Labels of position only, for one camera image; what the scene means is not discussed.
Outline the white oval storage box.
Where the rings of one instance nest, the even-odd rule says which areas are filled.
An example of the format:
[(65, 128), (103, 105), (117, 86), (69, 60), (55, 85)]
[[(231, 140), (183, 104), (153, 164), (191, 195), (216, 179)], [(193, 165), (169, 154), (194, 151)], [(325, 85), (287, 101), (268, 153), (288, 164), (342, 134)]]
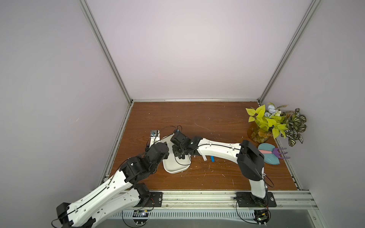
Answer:
[(166, 143), (169, 149), (169, 155), (167, 159), (163, 160), (164, 169), (170, 174), (176, 174), (186, 171), (191, 165), (191, 157), (190, 155), (186, 155), (184, 159), (179, 159), (175, 157), (173, 153), (173, 143), (171, 142), (171, 138), (173, 134), (164, 137), (160, 140), (162, 143)]

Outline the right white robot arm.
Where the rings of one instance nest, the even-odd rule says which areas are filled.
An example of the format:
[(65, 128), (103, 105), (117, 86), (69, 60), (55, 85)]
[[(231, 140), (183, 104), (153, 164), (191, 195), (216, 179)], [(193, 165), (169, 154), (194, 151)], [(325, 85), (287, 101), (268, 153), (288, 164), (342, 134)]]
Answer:
[(178, 158), (199, 155), (206, 159), (207, 156), (212, 156), (237, 164), (242, 175), (249, 180), (252, 197), (264, 199), (267, 196), (264, 155), (251, 142), (216, 142), (198, 136), (190, 139), (178, 130), (174, 132), (170, 142), (174, 156)]

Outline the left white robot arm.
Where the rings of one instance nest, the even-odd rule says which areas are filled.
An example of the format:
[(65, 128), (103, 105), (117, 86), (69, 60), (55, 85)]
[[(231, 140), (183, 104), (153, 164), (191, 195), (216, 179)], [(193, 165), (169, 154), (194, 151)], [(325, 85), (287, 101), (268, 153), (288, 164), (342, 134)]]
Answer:
[(153, 144), (143, 155), (123, 162), (112, 177), (88, 195), (57, 206), (57, 220), (63, 228), (95, 228), (124, 209), (147, 205), (151, 193), (142, 181), (168, 156), (165, 142)]

